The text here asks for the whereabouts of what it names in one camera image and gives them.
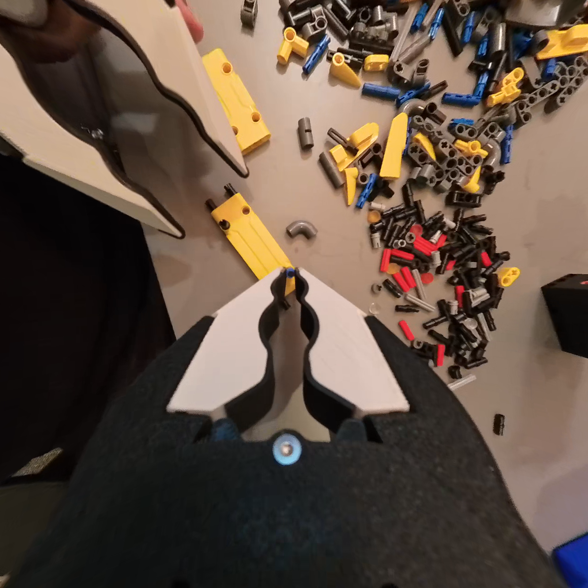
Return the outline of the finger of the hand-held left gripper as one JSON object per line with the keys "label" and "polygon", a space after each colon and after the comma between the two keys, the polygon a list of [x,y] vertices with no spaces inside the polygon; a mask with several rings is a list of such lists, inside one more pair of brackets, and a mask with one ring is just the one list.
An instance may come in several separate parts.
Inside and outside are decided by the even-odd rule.
{"label": "finger of the hand-held left gripper", "polygon": [[52,112],[26,77],[19,56],[1,45],[1,137],[23,163],[176,239],[180,223],[129,178],[98,129],[77,128]]}
{"label": "finger of the hand-held left gripper", "polygon": [[131,48],[157,90],[179,106],[202,139],[242,178],[249,169],[198,48],[173,1],[68,1]]}

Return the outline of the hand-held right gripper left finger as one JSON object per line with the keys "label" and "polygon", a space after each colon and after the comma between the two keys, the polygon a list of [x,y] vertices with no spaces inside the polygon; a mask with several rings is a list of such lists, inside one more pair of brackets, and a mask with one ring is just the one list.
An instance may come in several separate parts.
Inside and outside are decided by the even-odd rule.
{"label": "hand-held right gripper left finger", "polygon": [[270,338],[288,275],[276,269],[205,317],[206,333],[166,411],[231,419],[248,430],[270,411],[275,371]]}

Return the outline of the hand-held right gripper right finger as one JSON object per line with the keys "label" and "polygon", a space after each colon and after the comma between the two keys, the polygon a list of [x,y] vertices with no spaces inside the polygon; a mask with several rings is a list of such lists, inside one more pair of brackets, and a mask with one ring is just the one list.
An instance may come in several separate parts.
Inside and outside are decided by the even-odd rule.
{"label": "hand-held right gripper right finger", "polygon": [[308,339],[303,399],[330,432],[348,419],[408,413],[410,405],[373,326],[382,324],[307,270],[295,271],[300,327]]}

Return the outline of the yellow brick assembly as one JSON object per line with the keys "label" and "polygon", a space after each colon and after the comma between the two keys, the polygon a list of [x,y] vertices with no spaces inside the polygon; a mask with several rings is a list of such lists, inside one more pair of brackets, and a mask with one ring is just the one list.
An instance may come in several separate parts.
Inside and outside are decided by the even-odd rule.
{"label": "yellow brick assembly", "polygon": [[251,95],[223,50],[202,56],[203,65],[233,129],[242,155],[270,139],[270,131]]}

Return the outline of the yellow panel brick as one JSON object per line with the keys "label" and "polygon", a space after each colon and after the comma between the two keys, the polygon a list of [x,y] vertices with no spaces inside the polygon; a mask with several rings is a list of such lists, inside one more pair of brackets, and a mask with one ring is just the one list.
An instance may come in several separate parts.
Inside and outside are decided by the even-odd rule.
{"label": "yellow panel brick", "polygon": [[[276,269],[293,268],[288,256],[240,192],[217,205],[210,215],[257,279],[267,277]],[[295,278],[286,277],[283,298],[294,290]]]}

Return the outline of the person's left hand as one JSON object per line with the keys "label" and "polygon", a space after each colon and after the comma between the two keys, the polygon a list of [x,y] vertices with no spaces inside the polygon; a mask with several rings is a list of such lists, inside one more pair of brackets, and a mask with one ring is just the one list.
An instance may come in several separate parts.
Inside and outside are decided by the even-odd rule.
{"label": "person's left hand", "polygon": [[175,4],[182,14],[193,41],[195,43],[201,42],[204,37],[204,30],[200,19],[192,11],[187,1],[175,1]]}

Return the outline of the pile of black red pins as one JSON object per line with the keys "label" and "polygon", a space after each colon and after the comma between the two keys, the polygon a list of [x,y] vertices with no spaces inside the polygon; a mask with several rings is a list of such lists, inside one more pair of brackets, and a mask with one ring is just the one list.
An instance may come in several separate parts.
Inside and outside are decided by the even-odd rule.
{"label": "pile of black red pins", "polygon": [[402,338],[425,365],[446,368],[456,390],[489,363],[493,314],[521,272],[508,265],[511,253],[499,250],[479,213],[485,190],[452,190],[451,210],[426,215],[415,184],[403,186],[400,205],[370,204],[371,243],[381,248],[384,275],[371,290],[393,298]]}

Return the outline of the long grey tube connector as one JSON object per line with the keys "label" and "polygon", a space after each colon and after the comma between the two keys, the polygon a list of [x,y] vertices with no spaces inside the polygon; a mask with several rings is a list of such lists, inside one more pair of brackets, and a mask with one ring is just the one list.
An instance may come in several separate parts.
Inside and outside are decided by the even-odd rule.
{"label": "long grey tube connector", "polygon": [[343,177],[341,172],[338,170],[333,156],[328,151],[323,151],[319,155],[318,161],[333,188],[341,188],[343,186]]}

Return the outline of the yellow wing piece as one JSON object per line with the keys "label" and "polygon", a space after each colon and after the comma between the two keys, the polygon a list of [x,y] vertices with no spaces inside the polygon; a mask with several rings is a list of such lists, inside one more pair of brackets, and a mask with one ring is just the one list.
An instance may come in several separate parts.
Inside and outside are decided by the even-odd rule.
{"label": "yellow wing piece", "polygon": [[330,154],[338,171],[344,171],[367,152],[377,141],[378,136],[379,125],[375,122],[365,124],[347,138],[343,137],[342,142],[334,139],[334,135],[330,135],[335,142],[334,147],[330,149]]}

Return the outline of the pile of mixed toy bricks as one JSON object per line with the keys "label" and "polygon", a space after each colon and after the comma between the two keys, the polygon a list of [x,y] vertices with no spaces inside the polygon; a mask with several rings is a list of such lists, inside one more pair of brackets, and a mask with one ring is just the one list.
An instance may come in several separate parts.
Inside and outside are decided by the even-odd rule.
{"label": "pile of mixed toy bricks", "polygon": [[356,207],[401,162],[416,187],[491,194],[516,130],[587,82],[587,1],[278,1],[277,64],[323,59],[338,82],[392,104],[390,128],[351,166]]}

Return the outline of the black brick tower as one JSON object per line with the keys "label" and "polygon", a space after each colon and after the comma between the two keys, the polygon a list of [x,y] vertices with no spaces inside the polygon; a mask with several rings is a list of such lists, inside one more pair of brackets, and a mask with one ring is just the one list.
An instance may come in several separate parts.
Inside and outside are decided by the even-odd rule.
{"label": "black brick tower", "polygon": [[564,275],[541,293],[562,351],[587,358],[587,275]]}

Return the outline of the blue storage bin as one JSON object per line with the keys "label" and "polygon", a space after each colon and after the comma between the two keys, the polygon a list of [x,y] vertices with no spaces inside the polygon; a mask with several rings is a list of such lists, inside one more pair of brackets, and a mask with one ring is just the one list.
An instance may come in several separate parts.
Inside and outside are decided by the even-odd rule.
{"label": "blue storage bin", "polygon": [[567,587],[587,587],[587,533],[554,548],[552,560]]}

